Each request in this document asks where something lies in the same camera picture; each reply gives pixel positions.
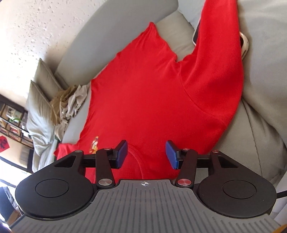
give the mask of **silver screw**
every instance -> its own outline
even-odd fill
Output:
[[[99,184],[102,186],[111,185],[113,182],[111,179],[101,179],[99,180]]]
[[[181,186],[189,186],[192,182],[189,179],[180,179],[177,181],[177,183]]]

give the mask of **red t-shirt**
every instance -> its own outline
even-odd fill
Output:
[[[237,2],[206,0],[192,54],[177,56],[154,23],[92,80],[86,124],[75,145],[60,144],[61,158],[128,142],[120,179],[174,179],[167,140],[199,153],[210,151],[234,116],[243,87]],[[95,181],[95,169],[86,171]]]

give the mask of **gray plastic base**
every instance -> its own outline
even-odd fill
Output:
[[[14,233],[267,233],[279,226],[267,214],[250,219],[222,216],[201,204],[192,190],[169,180],[122,180],[113,189],[100,190],[74,216],[54,221],[22,216],[11,228]]]

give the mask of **bookshelf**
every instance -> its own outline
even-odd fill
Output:
[[[33,140],[26,128],[28,112],[14,107],[0,100],[0,132],[33,149]]]

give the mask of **printed graphic on shirt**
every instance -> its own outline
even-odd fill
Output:
[[[89,151],[92,154],[95,154],[98,150],[98,139],[99,139],[99,136],[96,136],[95,140],[92,142],[92,147]]]

